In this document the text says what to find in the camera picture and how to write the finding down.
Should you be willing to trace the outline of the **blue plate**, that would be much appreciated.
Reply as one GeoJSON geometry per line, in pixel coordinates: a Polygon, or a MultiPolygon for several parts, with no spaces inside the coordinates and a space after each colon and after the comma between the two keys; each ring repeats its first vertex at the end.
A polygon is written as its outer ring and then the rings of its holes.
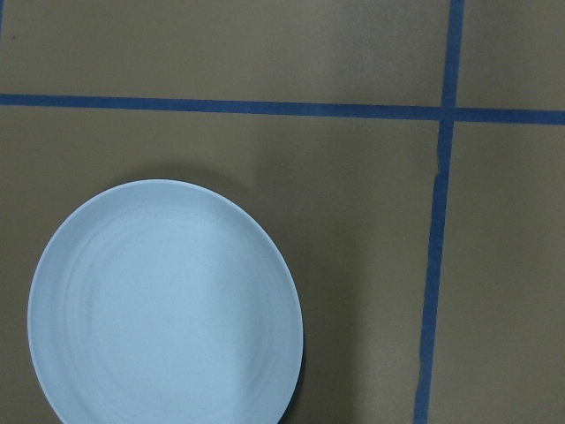
{"type": "Polygon", "coordinates": [[[113,187],[61,223],[27,336],[64,423],[276,423],[304,350],[272,239],[221,195],[165,179],[113,187]]]}

